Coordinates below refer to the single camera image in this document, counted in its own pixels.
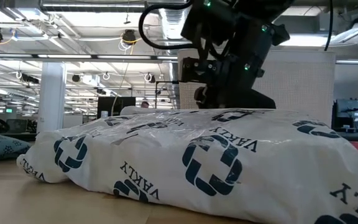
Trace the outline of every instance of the white partition wall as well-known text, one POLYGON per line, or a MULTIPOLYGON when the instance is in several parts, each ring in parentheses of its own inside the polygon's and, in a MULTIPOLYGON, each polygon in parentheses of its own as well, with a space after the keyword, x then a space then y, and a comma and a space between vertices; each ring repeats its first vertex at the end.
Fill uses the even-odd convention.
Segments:
MULTIPOLYGON (((184 57, 197 57, 195 50, 178 54, 179 73, 184 57)), ((254 89, 273 98, 278 109, 297 110, 331 124, 335 54, 332 52, 271 51, 263 78, 254 89)), ((181 109, 197 108, 193 95, 200 84, 181 83, 181 109)))

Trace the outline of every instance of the cable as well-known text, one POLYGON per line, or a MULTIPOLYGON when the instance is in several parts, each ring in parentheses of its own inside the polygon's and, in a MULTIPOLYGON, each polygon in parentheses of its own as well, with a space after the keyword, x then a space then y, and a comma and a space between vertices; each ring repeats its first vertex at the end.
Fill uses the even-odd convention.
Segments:
MULTIPOLYGON (((132 53, 134 51, 134 47, 135 47, 135 45, 132 46, 130 55, 132 55, 132 53)), ((119 85, 118 91, 121 89, 122 84, 124 83, 125 75, 127 74, 127 71, 128 71, 128 66, 129 66, 129 63, 127 63, 127 67, 125 68, 125 72, 124 72, 124 75, 122 76, 122 80, 121 80, 121 83, 119 85)), ((118 93, 117 93, 116 97, 114 98, 114 102, 112 103, 111 116, 113 116, 114 105, 116 104, 117 98, 118 98, 118 93)))
POLYGON ((125 43, 130 43, 130 44, 131 44, 131 43, 136 43, 136 42, 142 40, 142 38, 139 38, 139 39, 133 40, 133 41, 126 41, 126 40, 124 40, 124 39, 122 39, 122 38, 121 38, 121 40, 122 40, 123 42, 125 42, 125 43))
MULTIPOLYGON (((139 1, 129 1, 130 3, 137 3, 137 2, 144 2, 145 0, 139 0, 139 1)), ((98 4, 98 5, 106 5, 106 4, 128 4, 127 1, 125 2, 92 2, 92 1, 79 1, 79 0, 69 0, 69 2, 78 2, 78 3, 85 3, 85 4, 98 4)))
POLYGON ((334 0, 329 0, 329 33, 327 38, 327 44, 324 51, 328 50, 331 37, 333 36, 333 24, 334 24, 334 0))
POLYGON ((11 37, 8 41, 5 41, 5 42, 3 42, 3 43, 0 43, 0 45, 9 43, 9 42, 13 39, 13 37, 15 36, 15 33, 16 33, 16 31, 13 31, 12 37, 11 37))
POLYGON ((179 49, 196 48, 193 44, 180 44, 180 45, 171 45, 171 46, 158 45, 158 44, 151 42, 146 37, 146 35, 144 34, 144 31, 143 31, 144 20, 145 20, 147 14, 150 13, 151 11, 156 10, 156 9, 172 9, 172 10, 186 9, 187 7, 189 7, 193 4, 193 1, 194 0, 189 0, 186 4, 183 4, 180 6, 169 5, 169 4, 155 4, 155 5, 149 6, 147 9, 145 9, 145 11, 139 17, 139 34, 142 37, 143 41, 146 44, 150 45, 151 47, 154 47, 154 48, 160 49, 160 50, 179 50, 179 49))

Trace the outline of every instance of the ceiling pipe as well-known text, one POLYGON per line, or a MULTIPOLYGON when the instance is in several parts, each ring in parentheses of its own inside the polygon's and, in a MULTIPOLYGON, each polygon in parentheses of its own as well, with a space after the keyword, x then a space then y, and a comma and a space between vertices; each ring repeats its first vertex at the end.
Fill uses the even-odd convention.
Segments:
MULTIPOLYGON (((40 85, 32 85, 32 86, 17 86, 17 85, 0 85, 0 89, 39 89, 41 88, 40 85)), ((97 90, 97 89, 107 89, 107 90, 122 90, 122 91, 128 91, 128 90, 135 90, 135 91, 154 91, 155 88, 146 88, 146 87, 92 87, 92 86, 66 86, 67 90, 97 90)))

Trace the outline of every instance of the person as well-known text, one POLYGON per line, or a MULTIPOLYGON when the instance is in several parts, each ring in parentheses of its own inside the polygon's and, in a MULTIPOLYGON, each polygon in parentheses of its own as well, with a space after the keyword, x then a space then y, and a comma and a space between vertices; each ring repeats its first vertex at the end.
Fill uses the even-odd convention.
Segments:
POLYGON ((142 104, 140 105, 141 108, 149 108, 149 103, 146 101, 143 101, 142 104))

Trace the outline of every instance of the black cable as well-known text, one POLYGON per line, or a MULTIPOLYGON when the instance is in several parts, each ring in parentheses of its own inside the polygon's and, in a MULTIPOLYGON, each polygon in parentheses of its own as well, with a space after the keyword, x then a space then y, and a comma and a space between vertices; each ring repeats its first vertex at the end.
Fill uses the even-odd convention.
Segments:
POLYGON ((324 51, 328 50, 331 37, 333 36, 333 24, 334 24, 334 0, 329 0, 329 33, 327 38, 327 44, 324 51))
POLYGON ((143 31, 144 19, 146 18, 147 14, 150 13, 151 11, 156 10, 156 9, 173 9, 173 10, 186 9, 187 7, 189 7, 193 4, 193 1, 194 0, 189 0, 186 4, 183 4, 180 6, 170 5, 170 4, 155 4, 155 5, 149 6, 147 9, 145 9, 145 11, 142 13, 142 15, 140 15, 140 18, 139 18, 139 34, 142 37, 143 41, 146 44, 148 44, 149 46, 156 48, 156 49, 160 49, 160 50, 179 50, 179 49, 196 48, 193 44, 180 44, 180 45, 171 45, 171 46, 158 45, 158 44, 151 42, 146 37, 146 35, 144 34, 144 31, 143 31))

